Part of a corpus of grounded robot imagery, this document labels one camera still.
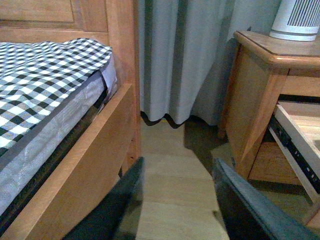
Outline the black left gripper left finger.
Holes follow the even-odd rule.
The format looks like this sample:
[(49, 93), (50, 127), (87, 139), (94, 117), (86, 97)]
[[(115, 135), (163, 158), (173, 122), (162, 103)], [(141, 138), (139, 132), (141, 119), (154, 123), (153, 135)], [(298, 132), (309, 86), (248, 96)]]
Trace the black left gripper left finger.
[(135, 240), (144, 200), (145, 159), (140, 157), (64, 240)]

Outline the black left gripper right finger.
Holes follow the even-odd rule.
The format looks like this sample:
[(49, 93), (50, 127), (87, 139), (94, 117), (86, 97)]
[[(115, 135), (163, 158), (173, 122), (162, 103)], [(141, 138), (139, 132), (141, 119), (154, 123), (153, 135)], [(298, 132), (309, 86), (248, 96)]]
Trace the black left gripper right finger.
[(222, 219), (231, 240), (318, 240), (320, 237), (274, 205), (222, 159), (212, 164)]

